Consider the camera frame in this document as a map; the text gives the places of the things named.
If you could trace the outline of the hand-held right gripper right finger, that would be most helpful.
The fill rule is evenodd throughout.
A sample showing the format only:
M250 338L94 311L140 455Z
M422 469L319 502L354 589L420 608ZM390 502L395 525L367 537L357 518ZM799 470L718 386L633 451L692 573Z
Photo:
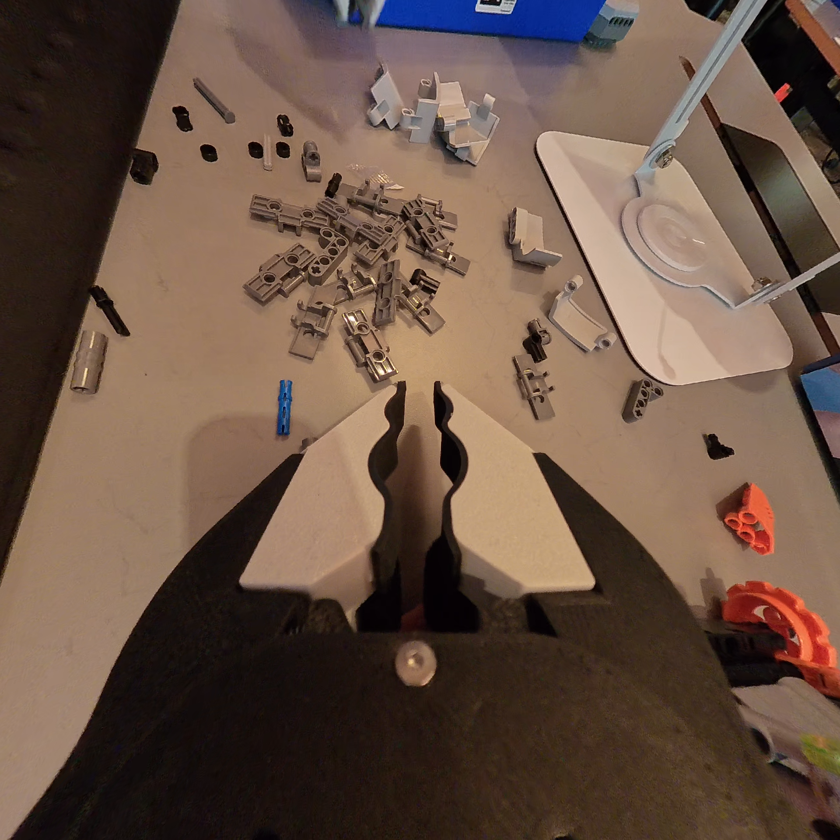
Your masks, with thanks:
M511 600L593 590L536 453L452 385L435 383L434 410L452 483L442 524L455 590Z

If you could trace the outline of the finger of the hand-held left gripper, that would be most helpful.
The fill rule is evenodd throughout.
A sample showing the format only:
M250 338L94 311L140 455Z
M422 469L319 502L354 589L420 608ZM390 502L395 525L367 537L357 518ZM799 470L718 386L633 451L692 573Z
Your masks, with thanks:
M332 5L339 26L359 24L371 29L378 22L384 1L332 1Z

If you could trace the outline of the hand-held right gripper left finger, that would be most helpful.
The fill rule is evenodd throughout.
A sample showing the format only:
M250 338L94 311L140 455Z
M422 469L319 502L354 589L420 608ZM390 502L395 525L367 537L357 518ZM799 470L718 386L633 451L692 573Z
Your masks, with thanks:
M371 549L385 501L368 462L385 435L387 386L311 444L260 538L241 587L314 600L364 601L374 589Z

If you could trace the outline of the blue plastic bin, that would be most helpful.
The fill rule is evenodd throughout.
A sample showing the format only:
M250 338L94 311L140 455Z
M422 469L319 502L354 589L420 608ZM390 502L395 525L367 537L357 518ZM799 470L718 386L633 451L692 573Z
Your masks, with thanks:
M387 1L377 24L578 43L604 4L603 1Z

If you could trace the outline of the orange triangular toy piece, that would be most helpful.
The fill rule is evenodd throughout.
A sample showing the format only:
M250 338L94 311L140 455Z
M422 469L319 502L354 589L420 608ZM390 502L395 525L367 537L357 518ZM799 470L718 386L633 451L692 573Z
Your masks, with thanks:
M775 552L775 516L766 494L748 483L719 501L718 518L760 555Z

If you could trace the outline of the pile of dark grey connectors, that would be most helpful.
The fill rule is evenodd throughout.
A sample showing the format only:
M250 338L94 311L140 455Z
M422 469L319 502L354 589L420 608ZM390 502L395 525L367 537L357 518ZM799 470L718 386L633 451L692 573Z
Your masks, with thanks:
M421 194L390 196L370 180L341 185L336 176L310 205L255 194L248 214L297 240L259 266L243 286L246 296L264 307L299 292L290 355L313 361L337 324L354 365L374 383L397 374L384 330L399 312L427 334L445 325L434 308L440 279L423 267L406 273L401 248L460 277L471 266L455 251L457 216L442 202Z

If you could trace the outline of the black grey toy robot vehicle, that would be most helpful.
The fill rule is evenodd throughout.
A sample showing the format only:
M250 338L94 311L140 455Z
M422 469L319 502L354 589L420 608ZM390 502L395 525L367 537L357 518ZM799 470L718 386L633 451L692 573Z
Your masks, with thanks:
M808 782L813 831L838 838L838 701L811 686L802 666L777 658L782 636L765 625L718 623L705 635L767 763Z

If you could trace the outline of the pile of light grey pieces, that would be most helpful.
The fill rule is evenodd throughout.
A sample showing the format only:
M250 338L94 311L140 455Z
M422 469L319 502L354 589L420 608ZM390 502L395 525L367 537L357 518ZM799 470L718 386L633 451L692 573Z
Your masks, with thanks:
M479 102L466 102L460 84L442 82L438 74L422 79L415 108L407 108L385 63L380 63L371 85L373 103L367 112L370 125L408 132L415 144L428 143L434 134L460 161L477 166L499 123L496 100L486 94Z

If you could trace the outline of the dark grey toy axle rod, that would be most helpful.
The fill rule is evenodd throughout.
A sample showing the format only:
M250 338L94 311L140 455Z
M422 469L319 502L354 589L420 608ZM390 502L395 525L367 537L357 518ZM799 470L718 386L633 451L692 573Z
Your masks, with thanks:
M192 83L202 98L218 113L226 124L234 124L234 111L223 103L222 99L200 77L194 77Z

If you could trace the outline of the wooden book stand white base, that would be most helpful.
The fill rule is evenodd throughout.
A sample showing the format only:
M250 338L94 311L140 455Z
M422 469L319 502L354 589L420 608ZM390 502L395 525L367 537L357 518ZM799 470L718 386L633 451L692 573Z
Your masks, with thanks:
M638 366L667 385L779 370L793 349L770 303L835 253L761 285L673 150L764 2L739 2L654 140L545 132L536 153Z

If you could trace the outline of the orange toy gear wheel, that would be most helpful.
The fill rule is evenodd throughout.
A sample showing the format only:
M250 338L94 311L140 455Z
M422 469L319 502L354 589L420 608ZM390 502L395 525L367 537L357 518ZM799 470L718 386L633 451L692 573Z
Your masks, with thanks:
M839 698L838 654L830 631L800 596L765 581L748 581L728 588L721 614L730 623L763 623L781 635L784 645L775 659L796 667L825 696Z

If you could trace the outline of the grey cylinder toy sleeve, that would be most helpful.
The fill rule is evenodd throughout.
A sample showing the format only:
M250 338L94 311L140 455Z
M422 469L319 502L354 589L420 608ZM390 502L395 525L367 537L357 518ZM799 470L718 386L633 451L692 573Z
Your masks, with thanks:
M92 396L98 392L108 346L109 339L104 333L82 330L70 377L70 389L74 393Z

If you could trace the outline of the light grey toy block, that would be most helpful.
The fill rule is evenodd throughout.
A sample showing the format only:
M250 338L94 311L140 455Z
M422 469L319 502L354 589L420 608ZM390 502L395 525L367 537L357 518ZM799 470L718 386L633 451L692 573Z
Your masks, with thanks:
M543 219L520 206L509 214L508 242L512 258L522 264L548 268L556 266L562 255L543 242Z

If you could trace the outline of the long black toy pin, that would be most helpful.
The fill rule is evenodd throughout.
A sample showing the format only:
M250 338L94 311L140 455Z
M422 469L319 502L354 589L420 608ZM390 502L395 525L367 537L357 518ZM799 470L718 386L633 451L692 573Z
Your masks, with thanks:
M109 294L100 286L91 286L89 294L96 306L102 311L113 331L120 337L128 338L131 335L126 323L119 315L113 300Z

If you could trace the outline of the blue robot kit box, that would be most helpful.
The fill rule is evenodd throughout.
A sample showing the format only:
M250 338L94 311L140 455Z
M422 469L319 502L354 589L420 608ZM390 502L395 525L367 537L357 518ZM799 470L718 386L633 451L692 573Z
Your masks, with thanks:
M839 495L839 354L804 367L797 393L833 485Z

